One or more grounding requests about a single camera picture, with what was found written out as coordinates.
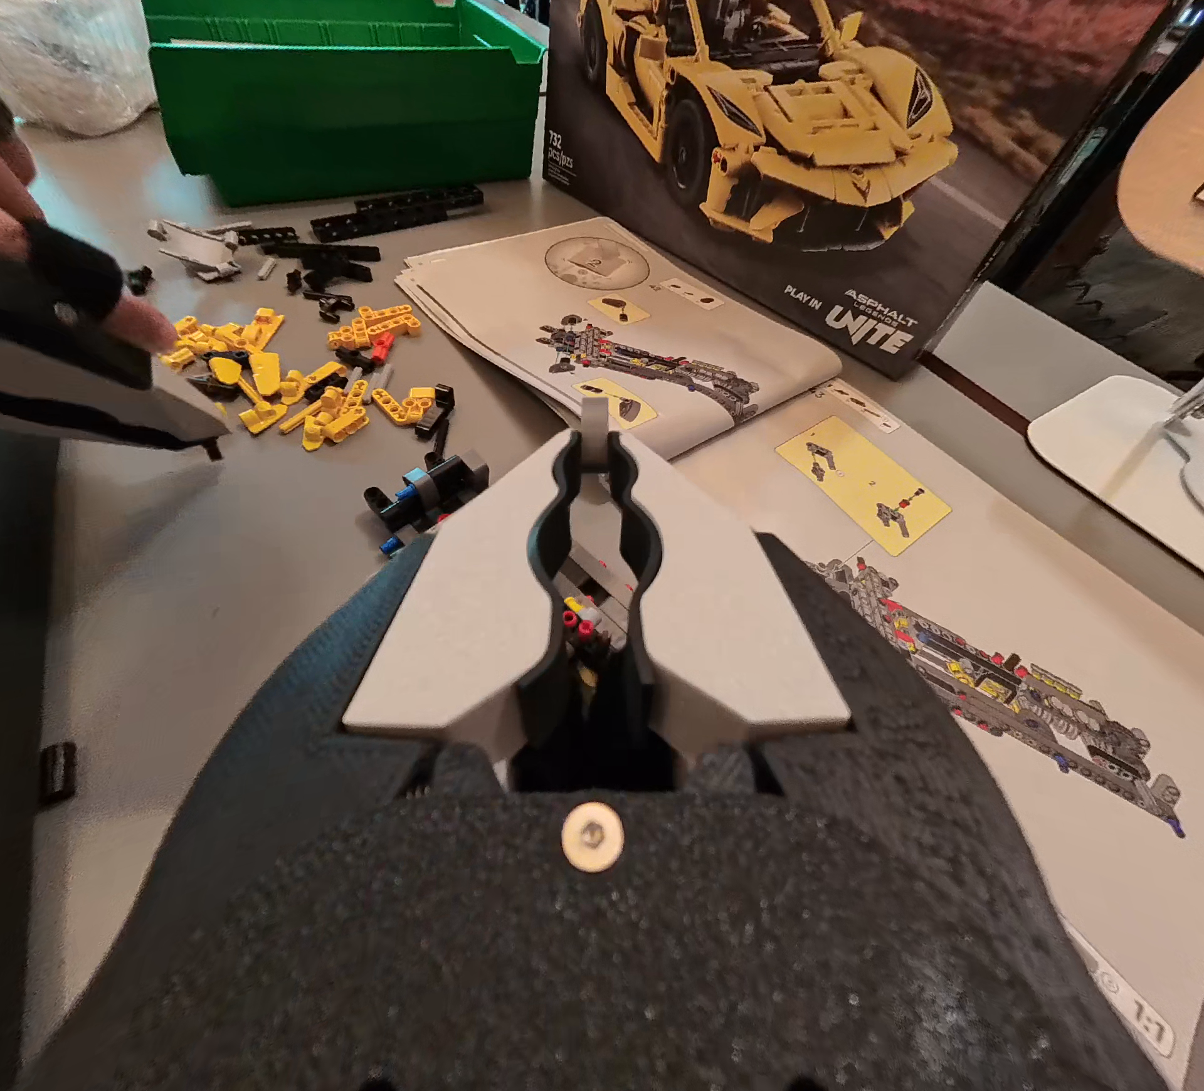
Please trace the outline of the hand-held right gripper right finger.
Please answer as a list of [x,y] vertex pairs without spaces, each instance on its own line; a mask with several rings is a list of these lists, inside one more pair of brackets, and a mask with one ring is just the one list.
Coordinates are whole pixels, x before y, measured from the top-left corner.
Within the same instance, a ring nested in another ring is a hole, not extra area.
[[620,554],[635,576],[626,731],[701,758],[838,733],[851,707],[750,525],[634,436],[611,433]]

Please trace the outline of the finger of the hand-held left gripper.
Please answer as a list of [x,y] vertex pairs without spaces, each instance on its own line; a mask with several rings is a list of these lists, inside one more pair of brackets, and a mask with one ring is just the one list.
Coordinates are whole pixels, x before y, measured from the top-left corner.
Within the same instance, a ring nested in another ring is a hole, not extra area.
[[203,441],[216,437],[182,437],[164,425],[121,421],[94,406],[55,400],[2,400],[2,428],[164,451],[203,450]]
[[[219,406],[188,379],[168,371],[143,352],[135,351],[133,354],[135,364],[145,366],[150,373],[146,388],[131,387],[109,374],[87,371],[6,339],[2,343],[3,400],[55,400],[94,406],[121,421],[164,425],[188,439],[223,439],[231,433],[231,422]],[[55,432],[6,432],[84,440]]]

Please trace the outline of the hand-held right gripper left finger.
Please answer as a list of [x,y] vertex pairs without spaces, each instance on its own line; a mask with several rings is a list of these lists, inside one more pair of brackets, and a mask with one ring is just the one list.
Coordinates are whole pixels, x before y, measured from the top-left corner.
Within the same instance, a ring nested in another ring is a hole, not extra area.
[[554,599],[530,554],[561,495],[565,430],[438,527],[342,716],[355,735],[463,741],[495,765],[527,744],[517,684],[546,655]]

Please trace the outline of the grey lego car chassis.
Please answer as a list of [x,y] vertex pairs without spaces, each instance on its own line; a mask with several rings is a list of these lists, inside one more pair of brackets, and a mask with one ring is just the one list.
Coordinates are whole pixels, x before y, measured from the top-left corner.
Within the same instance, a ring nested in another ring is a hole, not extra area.
[[[399,554],[422,535],[430,535],[449,514],[459,511],[489,485],[488,465],[474,452],[445,455],[432,472],[425,462],[404,476],[395,494],[369,486],[364,499],[388,533],[383,557]],[[565,602],[565,638],[571,667],[588,689],[600,685],[616,666],[626,643],[633,587],[613,574],[582,544],[575,544],[555,577]]]

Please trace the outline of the light grey lego panel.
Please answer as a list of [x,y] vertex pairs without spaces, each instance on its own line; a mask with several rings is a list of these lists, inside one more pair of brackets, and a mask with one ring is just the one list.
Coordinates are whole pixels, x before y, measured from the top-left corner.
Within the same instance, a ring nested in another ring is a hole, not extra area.
[[237,229],[200,229],[168,220],[153,220],[149,236],[159,242],[159,252],[205,283],[223,283],[243,271],[237,252],[242,235]]

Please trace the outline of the pile of yellow lego pieces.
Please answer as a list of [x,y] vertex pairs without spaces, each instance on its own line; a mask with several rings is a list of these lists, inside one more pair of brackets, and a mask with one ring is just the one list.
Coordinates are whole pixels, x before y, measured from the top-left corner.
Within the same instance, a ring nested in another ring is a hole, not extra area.
[[[310,371],[286,367],[275,347],[287,317],[270,307],[258,308],[247,323],[221,325],[187,315],[175,323],[177,342],[159,361],[184,373],[189,383],[221,408],[241,405],[238,422],[253,437],[271,431],[300,437],[305,451],[335,447],[361,433],[383,416],[398,427],[414,428],[432,406],[435,387],[415,387],[394,395],[369,391],[379,368],[370,351],[383,330],[418,335],[422,323],[410,304],[383,309],[361,307],[325,338],[324,361]],[[360,367],[365,379],[345,392],[350,369]]]

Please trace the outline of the lego instruction booklet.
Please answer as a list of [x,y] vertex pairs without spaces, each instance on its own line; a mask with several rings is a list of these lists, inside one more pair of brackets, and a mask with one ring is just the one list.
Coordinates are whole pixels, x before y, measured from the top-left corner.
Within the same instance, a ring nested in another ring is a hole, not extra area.
[[1202,1087],[1202,633],[882,406],[801,330],[605,220],[412,256],[398,286],[565,415],[820,572],[1006,792],[1098,985]]

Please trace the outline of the pile of black lego pieces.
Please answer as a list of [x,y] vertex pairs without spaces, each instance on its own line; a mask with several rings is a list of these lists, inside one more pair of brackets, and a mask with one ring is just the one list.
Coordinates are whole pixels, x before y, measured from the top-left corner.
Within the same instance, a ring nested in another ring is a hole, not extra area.
[[481,209],[484,202],[482,188],[462,185],[361,198],[350,212],[312,220],[307,236],[295,226],[228,227],[242,235],[239,263],[243,250],[261,252],[257,275],[267,279],[280,263],[292,260],[295,266],[286,276],[288,294],[317,302],[320,315],[335,323],[354,309],[354,299],[339,288],[371,283],[373,266],[383,260],[380,249],[368,239],[447,222]]

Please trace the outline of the lego set box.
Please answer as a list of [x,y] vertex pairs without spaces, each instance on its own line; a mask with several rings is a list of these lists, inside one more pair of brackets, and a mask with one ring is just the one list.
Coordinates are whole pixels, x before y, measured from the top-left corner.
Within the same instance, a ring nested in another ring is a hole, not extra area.
[[551,0],[545,178],[897,379],[1177,0]]

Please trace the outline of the person's left hand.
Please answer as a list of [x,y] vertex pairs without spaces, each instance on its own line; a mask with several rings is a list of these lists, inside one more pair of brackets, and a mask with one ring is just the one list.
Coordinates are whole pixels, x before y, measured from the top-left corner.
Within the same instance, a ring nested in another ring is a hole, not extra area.
[[105,251],[48,226],[31,195],[37,166],[7,104],[2,105],[3,259],[27,261],[50,281],[56,302],[96,320],[115,338],[159,354],[177,342],[174,324],[133,295]]

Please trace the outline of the clear plastic bag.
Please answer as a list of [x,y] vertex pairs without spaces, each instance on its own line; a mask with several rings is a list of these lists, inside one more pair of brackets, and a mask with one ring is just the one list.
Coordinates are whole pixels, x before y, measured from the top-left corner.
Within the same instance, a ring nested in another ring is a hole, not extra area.
[[2,0],[2,95],[27,123],[107,136],[159,103],[141,0]]

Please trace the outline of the green plastic bin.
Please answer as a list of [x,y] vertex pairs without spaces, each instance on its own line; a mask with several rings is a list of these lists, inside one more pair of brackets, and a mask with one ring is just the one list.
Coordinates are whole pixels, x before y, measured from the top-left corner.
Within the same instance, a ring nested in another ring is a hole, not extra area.
[[141,0],[179,170],[229,206],[527,178],[546,45],[476,0]]

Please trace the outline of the white folding stand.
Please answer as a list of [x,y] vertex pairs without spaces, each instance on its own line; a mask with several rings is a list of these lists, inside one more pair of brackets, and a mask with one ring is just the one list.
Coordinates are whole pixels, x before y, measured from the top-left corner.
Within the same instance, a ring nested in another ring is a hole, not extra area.
[[1203,388],[1110,376],[1029,425],[1064,477],[1203,569]]

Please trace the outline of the instruction sheet on white stand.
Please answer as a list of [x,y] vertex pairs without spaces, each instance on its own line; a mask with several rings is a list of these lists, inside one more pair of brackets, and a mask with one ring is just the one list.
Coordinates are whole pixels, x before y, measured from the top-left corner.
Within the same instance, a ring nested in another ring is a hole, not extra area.
[[1203,274],[1203,69],[1172,94],[1128,152],[1118,185],[1124,226],[1154,256]]

